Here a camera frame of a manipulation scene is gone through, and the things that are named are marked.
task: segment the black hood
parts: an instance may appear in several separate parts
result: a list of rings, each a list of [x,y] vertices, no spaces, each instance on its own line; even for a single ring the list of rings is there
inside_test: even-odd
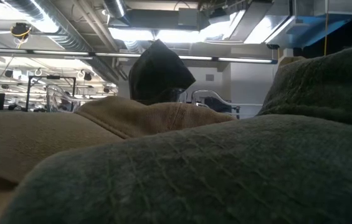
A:
[[[147,105],[170,102],[194,82],[195,78],[177,54],[157,40],[130,70],[130,98]]]

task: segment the gray blanket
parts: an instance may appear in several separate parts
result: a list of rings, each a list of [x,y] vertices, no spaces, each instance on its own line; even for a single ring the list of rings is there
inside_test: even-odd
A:
[[[352,223],[348,73],[352,50],[296,62],[262,116],[58,153],[0,223]]]

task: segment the green knit fabric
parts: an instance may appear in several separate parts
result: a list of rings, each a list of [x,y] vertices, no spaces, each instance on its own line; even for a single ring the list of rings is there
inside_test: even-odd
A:
[[[283,67],[260,114],[60,152],[0,223],[352,223],[352,50]]]

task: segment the air vent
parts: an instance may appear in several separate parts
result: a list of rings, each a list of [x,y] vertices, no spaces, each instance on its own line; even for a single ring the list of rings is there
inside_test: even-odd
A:
[[[214,81],[214,75],[213,74],[206,74],[206,81],[213,82]]]

